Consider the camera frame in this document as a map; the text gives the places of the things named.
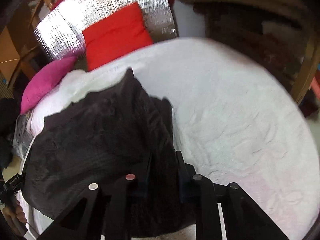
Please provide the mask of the person's left hand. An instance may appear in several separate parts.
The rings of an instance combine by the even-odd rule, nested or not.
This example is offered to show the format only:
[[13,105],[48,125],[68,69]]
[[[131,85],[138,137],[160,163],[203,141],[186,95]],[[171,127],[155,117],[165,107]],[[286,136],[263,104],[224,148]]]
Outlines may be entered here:
[[9,224],[9,226],[12,229],[15,229],[16,226],[13,222],[14,218],[18,219],[23,224],[26,224],[27,219],[25,217],[25,213],[23,212],[23,209],[21,207],[20,202],[16,199],[15,196],[14,196],[13,200],[16,202],[16,207],[14,209],[11,209],[11,208],[5,206],[2,210],[2,213],[3,213],[5,220]]

